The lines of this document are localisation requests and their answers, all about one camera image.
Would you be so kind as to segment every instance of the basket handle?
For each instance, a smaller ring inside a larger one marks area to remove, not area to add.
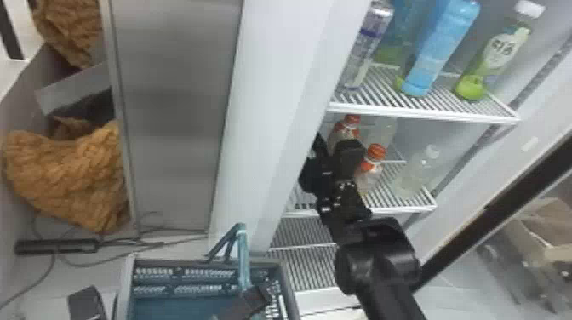
[[[234,243],[238,241],[238,286],[241,291],[252,287],[250,280],[249,246],[246,237],[246,225],[237,223],[229,230],[216,245],[206,254],[205,263],[211,262],[226,245],[225,263],[231,263],[231,252]]]

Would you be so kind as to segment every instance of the blue bottle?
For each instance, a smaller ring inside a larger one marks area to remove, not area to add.
[[[426,95],[480,10],[474,0],[437,0],[401,66],[396,87],[415,97]]]

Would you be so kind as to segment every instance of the refrigerator door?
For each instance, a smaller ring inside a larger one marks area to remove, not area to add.
[[[427,262],[511,185],[572,132],[572,54],[568,54],[518,110],[523,121],[481,148],[438,195],[438,208],[408,230]]]
[[[424,265],[416,297],[428,318],[572,317],[571,147],[568,139]]]

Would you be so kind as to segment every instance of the bottle cap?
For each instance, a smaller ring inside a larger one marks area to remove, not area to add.
[[[439,151],[439,148],[437,148],[437,146],[435,145],[429,145],[425,149],[425,155],[428,156],[430,159],[437,159],[440,153],[441,152]]]
[[[346,114],[344,121],[347,123],[359,123],[362,118],[357,114]]]
[[[368,148],[368,157],[375,160],[383,160],[386,157],[386,148],[379,143],[372,143]]]
[[[529,0],[520,0],[516,6],[514,6],[514,11],[528,15],[529,17],[536,19],[542,15],[545,6],[539,5],[538,3],[533,3]]]

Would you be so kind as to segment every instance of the stainless steel door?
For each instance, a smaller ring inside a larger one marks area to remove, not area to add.
[[[243,1],[100,4],[132,216],[206,229]]]

